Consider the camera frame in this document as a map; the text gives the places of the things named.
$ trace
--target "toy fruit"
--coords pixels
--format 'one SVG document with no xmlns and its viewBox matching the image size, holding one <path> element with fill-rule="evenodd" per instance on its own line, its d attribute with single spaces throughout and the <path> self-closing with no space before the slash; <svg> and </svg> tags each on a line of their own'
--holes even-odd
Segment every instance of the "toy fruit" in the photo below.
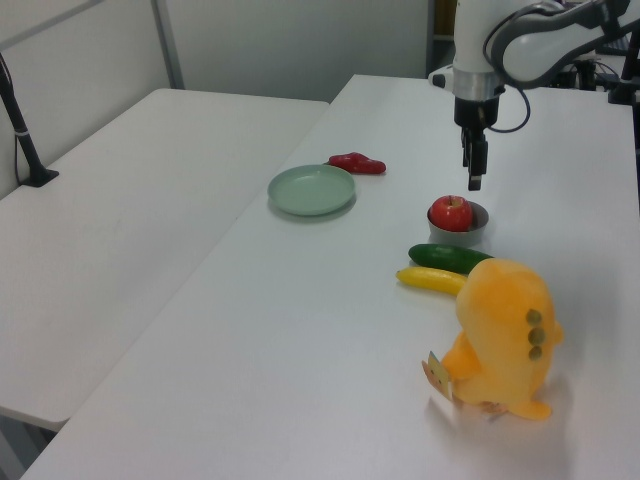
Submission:
<svg viewBox="0 0 640 480">
<path fill-rule="evenodd" d="M 342 168 L 349 173 L 380 175 L 387 170 L 387 166 L 380 160 L 372 160 L 366 155 L 357 152 L 333 155 L 329 157 L 327 164 Z"/>
<path fill-rule="evenodd" d="M 438 198 L 427 215 L 436 227 L 449 232 L 468 232 L 473 222 L 471 205 L 457 195 Z"/>
<path fill-rule="evenodd" d="M 405 268 L 396 273 L 396 278 L 405 285 L 437 290 L 451 295 L 457 295 L 467 281 L 466 277 L 457 273 L 428 267 Z"/>
</svg>

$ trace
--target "green cucumber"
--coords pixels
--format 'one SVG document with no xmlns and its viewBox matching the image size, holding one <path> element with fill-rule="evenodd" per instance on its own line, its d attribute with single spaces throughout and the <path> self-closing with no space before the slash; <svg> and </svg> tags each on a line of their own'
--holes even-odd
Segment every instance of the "green cucumber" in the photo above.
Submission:
<svg viewBox="0 0 640 480">
<path fill-rule="evenodd" d="M 423 243 L 409 249 L 409 257 L 421 267 L 438 268 L 468 275 L 482 260 L 493 258 L 486 253 L 469 248 Z"/>
</svg>

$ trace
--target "green plate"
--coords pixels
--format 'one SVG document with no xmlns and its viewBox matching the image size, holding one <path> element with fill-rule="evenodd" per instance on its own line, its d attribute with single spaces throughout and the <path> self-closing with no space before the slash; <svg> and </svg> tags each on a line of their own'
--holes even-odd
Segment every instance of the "green plate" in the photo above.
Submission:
<svg viewBox="0 0 640 480">
<path fill-rule="evenodd" d="M 343 207 L 355 195 L 351 174 L 330 165 L 304 165 L 277 175 L 267 190 L 280 210 L 294 215 L 323 215 Z"/>
</svg>

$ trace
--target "small bowl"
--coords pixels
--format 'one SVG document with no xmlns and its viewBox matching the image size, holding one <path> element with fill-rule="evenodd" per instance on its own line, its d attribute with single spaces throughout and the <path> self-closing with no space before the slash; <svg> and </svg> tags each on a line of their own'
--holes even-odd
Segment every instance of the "small bowl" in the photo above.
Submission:
<svg viewBox="0 0 640 480">
<path fill-rule="evenodd" d="M 431 222 L 431 215 L 427 211 L 427 220 L 431 230 L 430 239 L 434 243 L 444 243 L 458 247 L 470 247 L 480 243 L 482 241 L 482 232 L 484 232 L 487 223 L 489 223 L 489 213 L 477 203 L 469 202 L 469 205 L 471 205 L 471 210 L 473 211 L 473 220 L 468 232 L 450 232 L 436 227 Z"/>
</svg>

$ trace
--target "red pepper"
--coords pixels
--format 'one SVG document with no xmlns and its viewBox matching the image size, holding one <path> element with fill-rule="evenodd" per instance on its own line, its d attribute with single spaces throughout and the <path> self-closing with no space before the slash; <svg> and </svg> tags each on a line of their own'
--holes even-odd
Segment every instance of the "red pepper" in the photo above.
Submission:
<svg viewBox="0 0 640 480">
<path fill-rule="evenodd" d="M 379 161 L 372 160 L 361 153 L 351 152 L 345 155 L 334 155 L 329 157 L 328 165 L 342 168 L 349 173 L 365 173 L 380 175 L 384 173 L 387 166 Z"/>
</svg>

